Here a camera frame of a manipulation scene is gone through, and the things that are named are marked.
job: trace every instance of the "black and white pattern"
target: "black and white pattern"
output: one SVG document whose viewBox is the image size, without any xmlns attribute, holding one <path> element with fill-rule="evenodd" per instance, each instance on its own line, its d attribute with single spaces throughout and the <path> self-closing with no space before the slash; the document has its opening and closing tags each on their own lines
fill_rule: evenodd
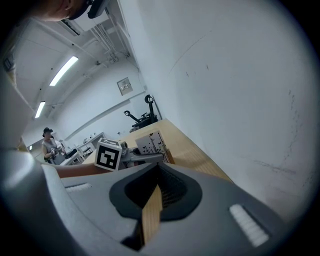
<svg viewBox="0 0 320 256">
<path fill-rule="evenodd" d="M 106 138 L 102 138 L 100 140 L 101 143 L 106 143 L 106 144 L 110 144 L 110 145 L 113 145 L 113 146 L 119 146 L 119 143 L 117 141 L 114 141 L 114 140 L 110 140 L 110 139 L 106 139 Z"/>
<path fill-rule="evenodd" d="M 116 170 L 119 151 L 100 145 L 97 153 L 96 164 Z"/>
</svg>

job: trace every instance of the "person's arm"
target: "person's arm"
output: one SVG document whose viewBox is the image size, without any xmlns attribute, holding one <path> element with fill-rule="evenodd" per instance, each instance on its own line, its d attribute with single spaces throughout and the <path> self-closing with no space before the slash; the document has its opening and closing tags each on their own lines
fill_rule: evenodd
<svg viewBox="0 0 320 256">
<path fill-rule="evenodd" d="M 52 153 L 47 153 L 47 148 L 45 147 L 45 145 L 42 145 L 42 152 L 43 152 L 43 154 L 44 154 L 44 157 L 45 158 L 50 158 L 50 157 L 52 157 Z"/>
<path fill-rule="evenodd" d="M 111 173 L 110 170 L 97 167 L 95 166 L 94 163 L 69 165 L 69 166 L 53 165 L 53 167 L 58 172 L 58 175 L 60 178 Z"/>
</svg>

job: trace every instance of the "paper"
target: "paper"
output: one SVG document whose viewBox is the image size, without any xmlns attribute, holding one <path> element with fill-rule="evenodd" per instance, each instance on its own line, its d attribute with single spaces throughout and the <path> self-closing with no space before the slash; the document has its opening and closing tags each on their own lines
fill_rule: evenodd
<svg viewBox="0 0 320 256">
<path fill-rule="evenodd" d="M 163 162 L 170 163 L 167 146 L 160 131 L 151 132 L 135 142 L 141 155 L 163 154 Z"/>
</svg>

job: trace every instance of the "white desk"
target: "white desk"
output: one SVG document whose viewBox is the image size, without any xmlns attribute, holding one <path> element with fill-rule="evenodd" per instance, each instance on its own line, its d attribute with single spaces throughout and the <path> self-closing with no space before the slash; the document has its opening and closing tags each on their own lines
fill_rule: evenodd
<svg viewBox="0 0 320 256">
<path fill-rule="evenodd" d="M 79 152 L 72 155 L 70 158 L 64 160 L 62 163 L 60 163 L 60 166 L 69 166 L 71 165 L 75 159 L 78 159 L 80 163 L 82 163 L 84 160 L 81 158 L 81 155 Z"/>
<path fill-rule="evenodd" d="M 90 144 L 90 148 L 92 149 L 92 151 L 94 151 L 97 148 L 98 141 L 101 138 L 105 138 L 105 137 L 106 137 L 106 135 L 104 134 L 104 132 L 100 132 L 98 135 L 89 139 L 86 143 L 83 143 L 82 145 L 76 146 L 75 148 L 79 151 L 81 156 L 84 156 L 84 152 L 82 151 L 81 148 L 88 146 Z"/>
</svg>

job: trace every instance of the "hat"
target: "hat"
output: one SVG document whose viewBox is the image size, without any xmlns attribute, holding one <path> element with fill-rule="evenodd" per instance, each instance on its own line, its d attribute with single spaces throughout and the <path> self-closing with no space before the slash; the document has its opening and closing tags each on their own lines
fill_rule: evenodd
<svg viewBox="0 0 320 256">
<path fill-rule="evenodd" d="M 68 18 L 70 21 L 75 20 L 79 18 L 82 14 L 85 13 L 85 11 L 88 9 L 90 5 L 92 5 L 93 0 L 84 0 L 81 8 L 70 18 Z"/>
<path fill-rule="evenodd" d="M 44 129 L 43 129 L 42 137 L 44 137 L 44 136 L 45 136 L 45 133 L 46 133 L 46 132 L 50 132 L 50 133 L 52 133 L 52 132 L 53 132 L 53 130 L 52 130 L 52 129 L 50 129 L 50 128 L 48 128 L 48 127 L 44 128 Z"/>
</svg>

